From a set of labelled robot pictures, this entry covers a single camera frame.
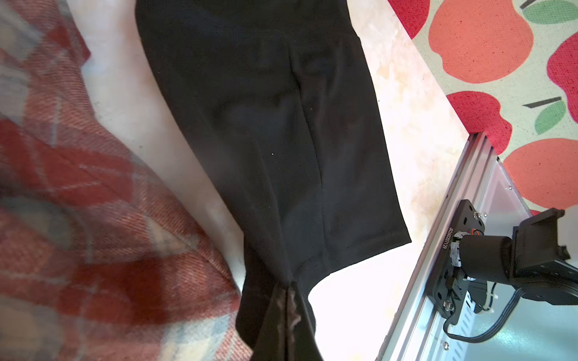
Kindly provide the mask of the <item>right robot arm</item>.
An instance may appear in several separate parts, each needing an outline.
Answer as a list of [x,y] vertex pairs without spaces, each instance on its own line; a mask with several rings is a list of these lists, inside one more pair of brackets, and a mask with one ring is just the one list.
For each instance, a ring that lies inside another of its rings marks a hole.
[[577,304],[577,206],[522,221],[513,235],[467,235],[452,244],[465,275],[510,285],[525,299]]

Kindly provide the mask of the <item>black skirt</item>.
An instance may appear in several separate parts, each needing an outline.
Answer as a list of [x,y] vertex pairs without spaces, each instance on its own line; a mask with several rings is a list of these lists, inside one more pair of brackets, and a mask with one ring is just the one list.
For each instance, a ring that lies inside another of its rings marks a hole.
[[244,235],[236,330],[319,360],[312,288],[410,243],[345,1],[139,1],[158,87]]

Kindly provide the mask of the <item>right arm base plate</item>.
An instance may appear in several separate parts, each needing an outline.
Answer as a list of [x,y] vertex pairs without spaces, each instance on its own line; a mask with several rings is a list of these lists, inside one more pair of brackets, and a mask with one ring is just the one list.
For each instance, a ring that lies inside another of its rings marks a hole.
[[442,244],[430,272],[425,295],[451,325],[458,323],[469,287],[468,277],[461,267],[460,241],[465,236],[482,236],[484,231],[485,225],[479,212],[471,201],[463,199],[442,234]]

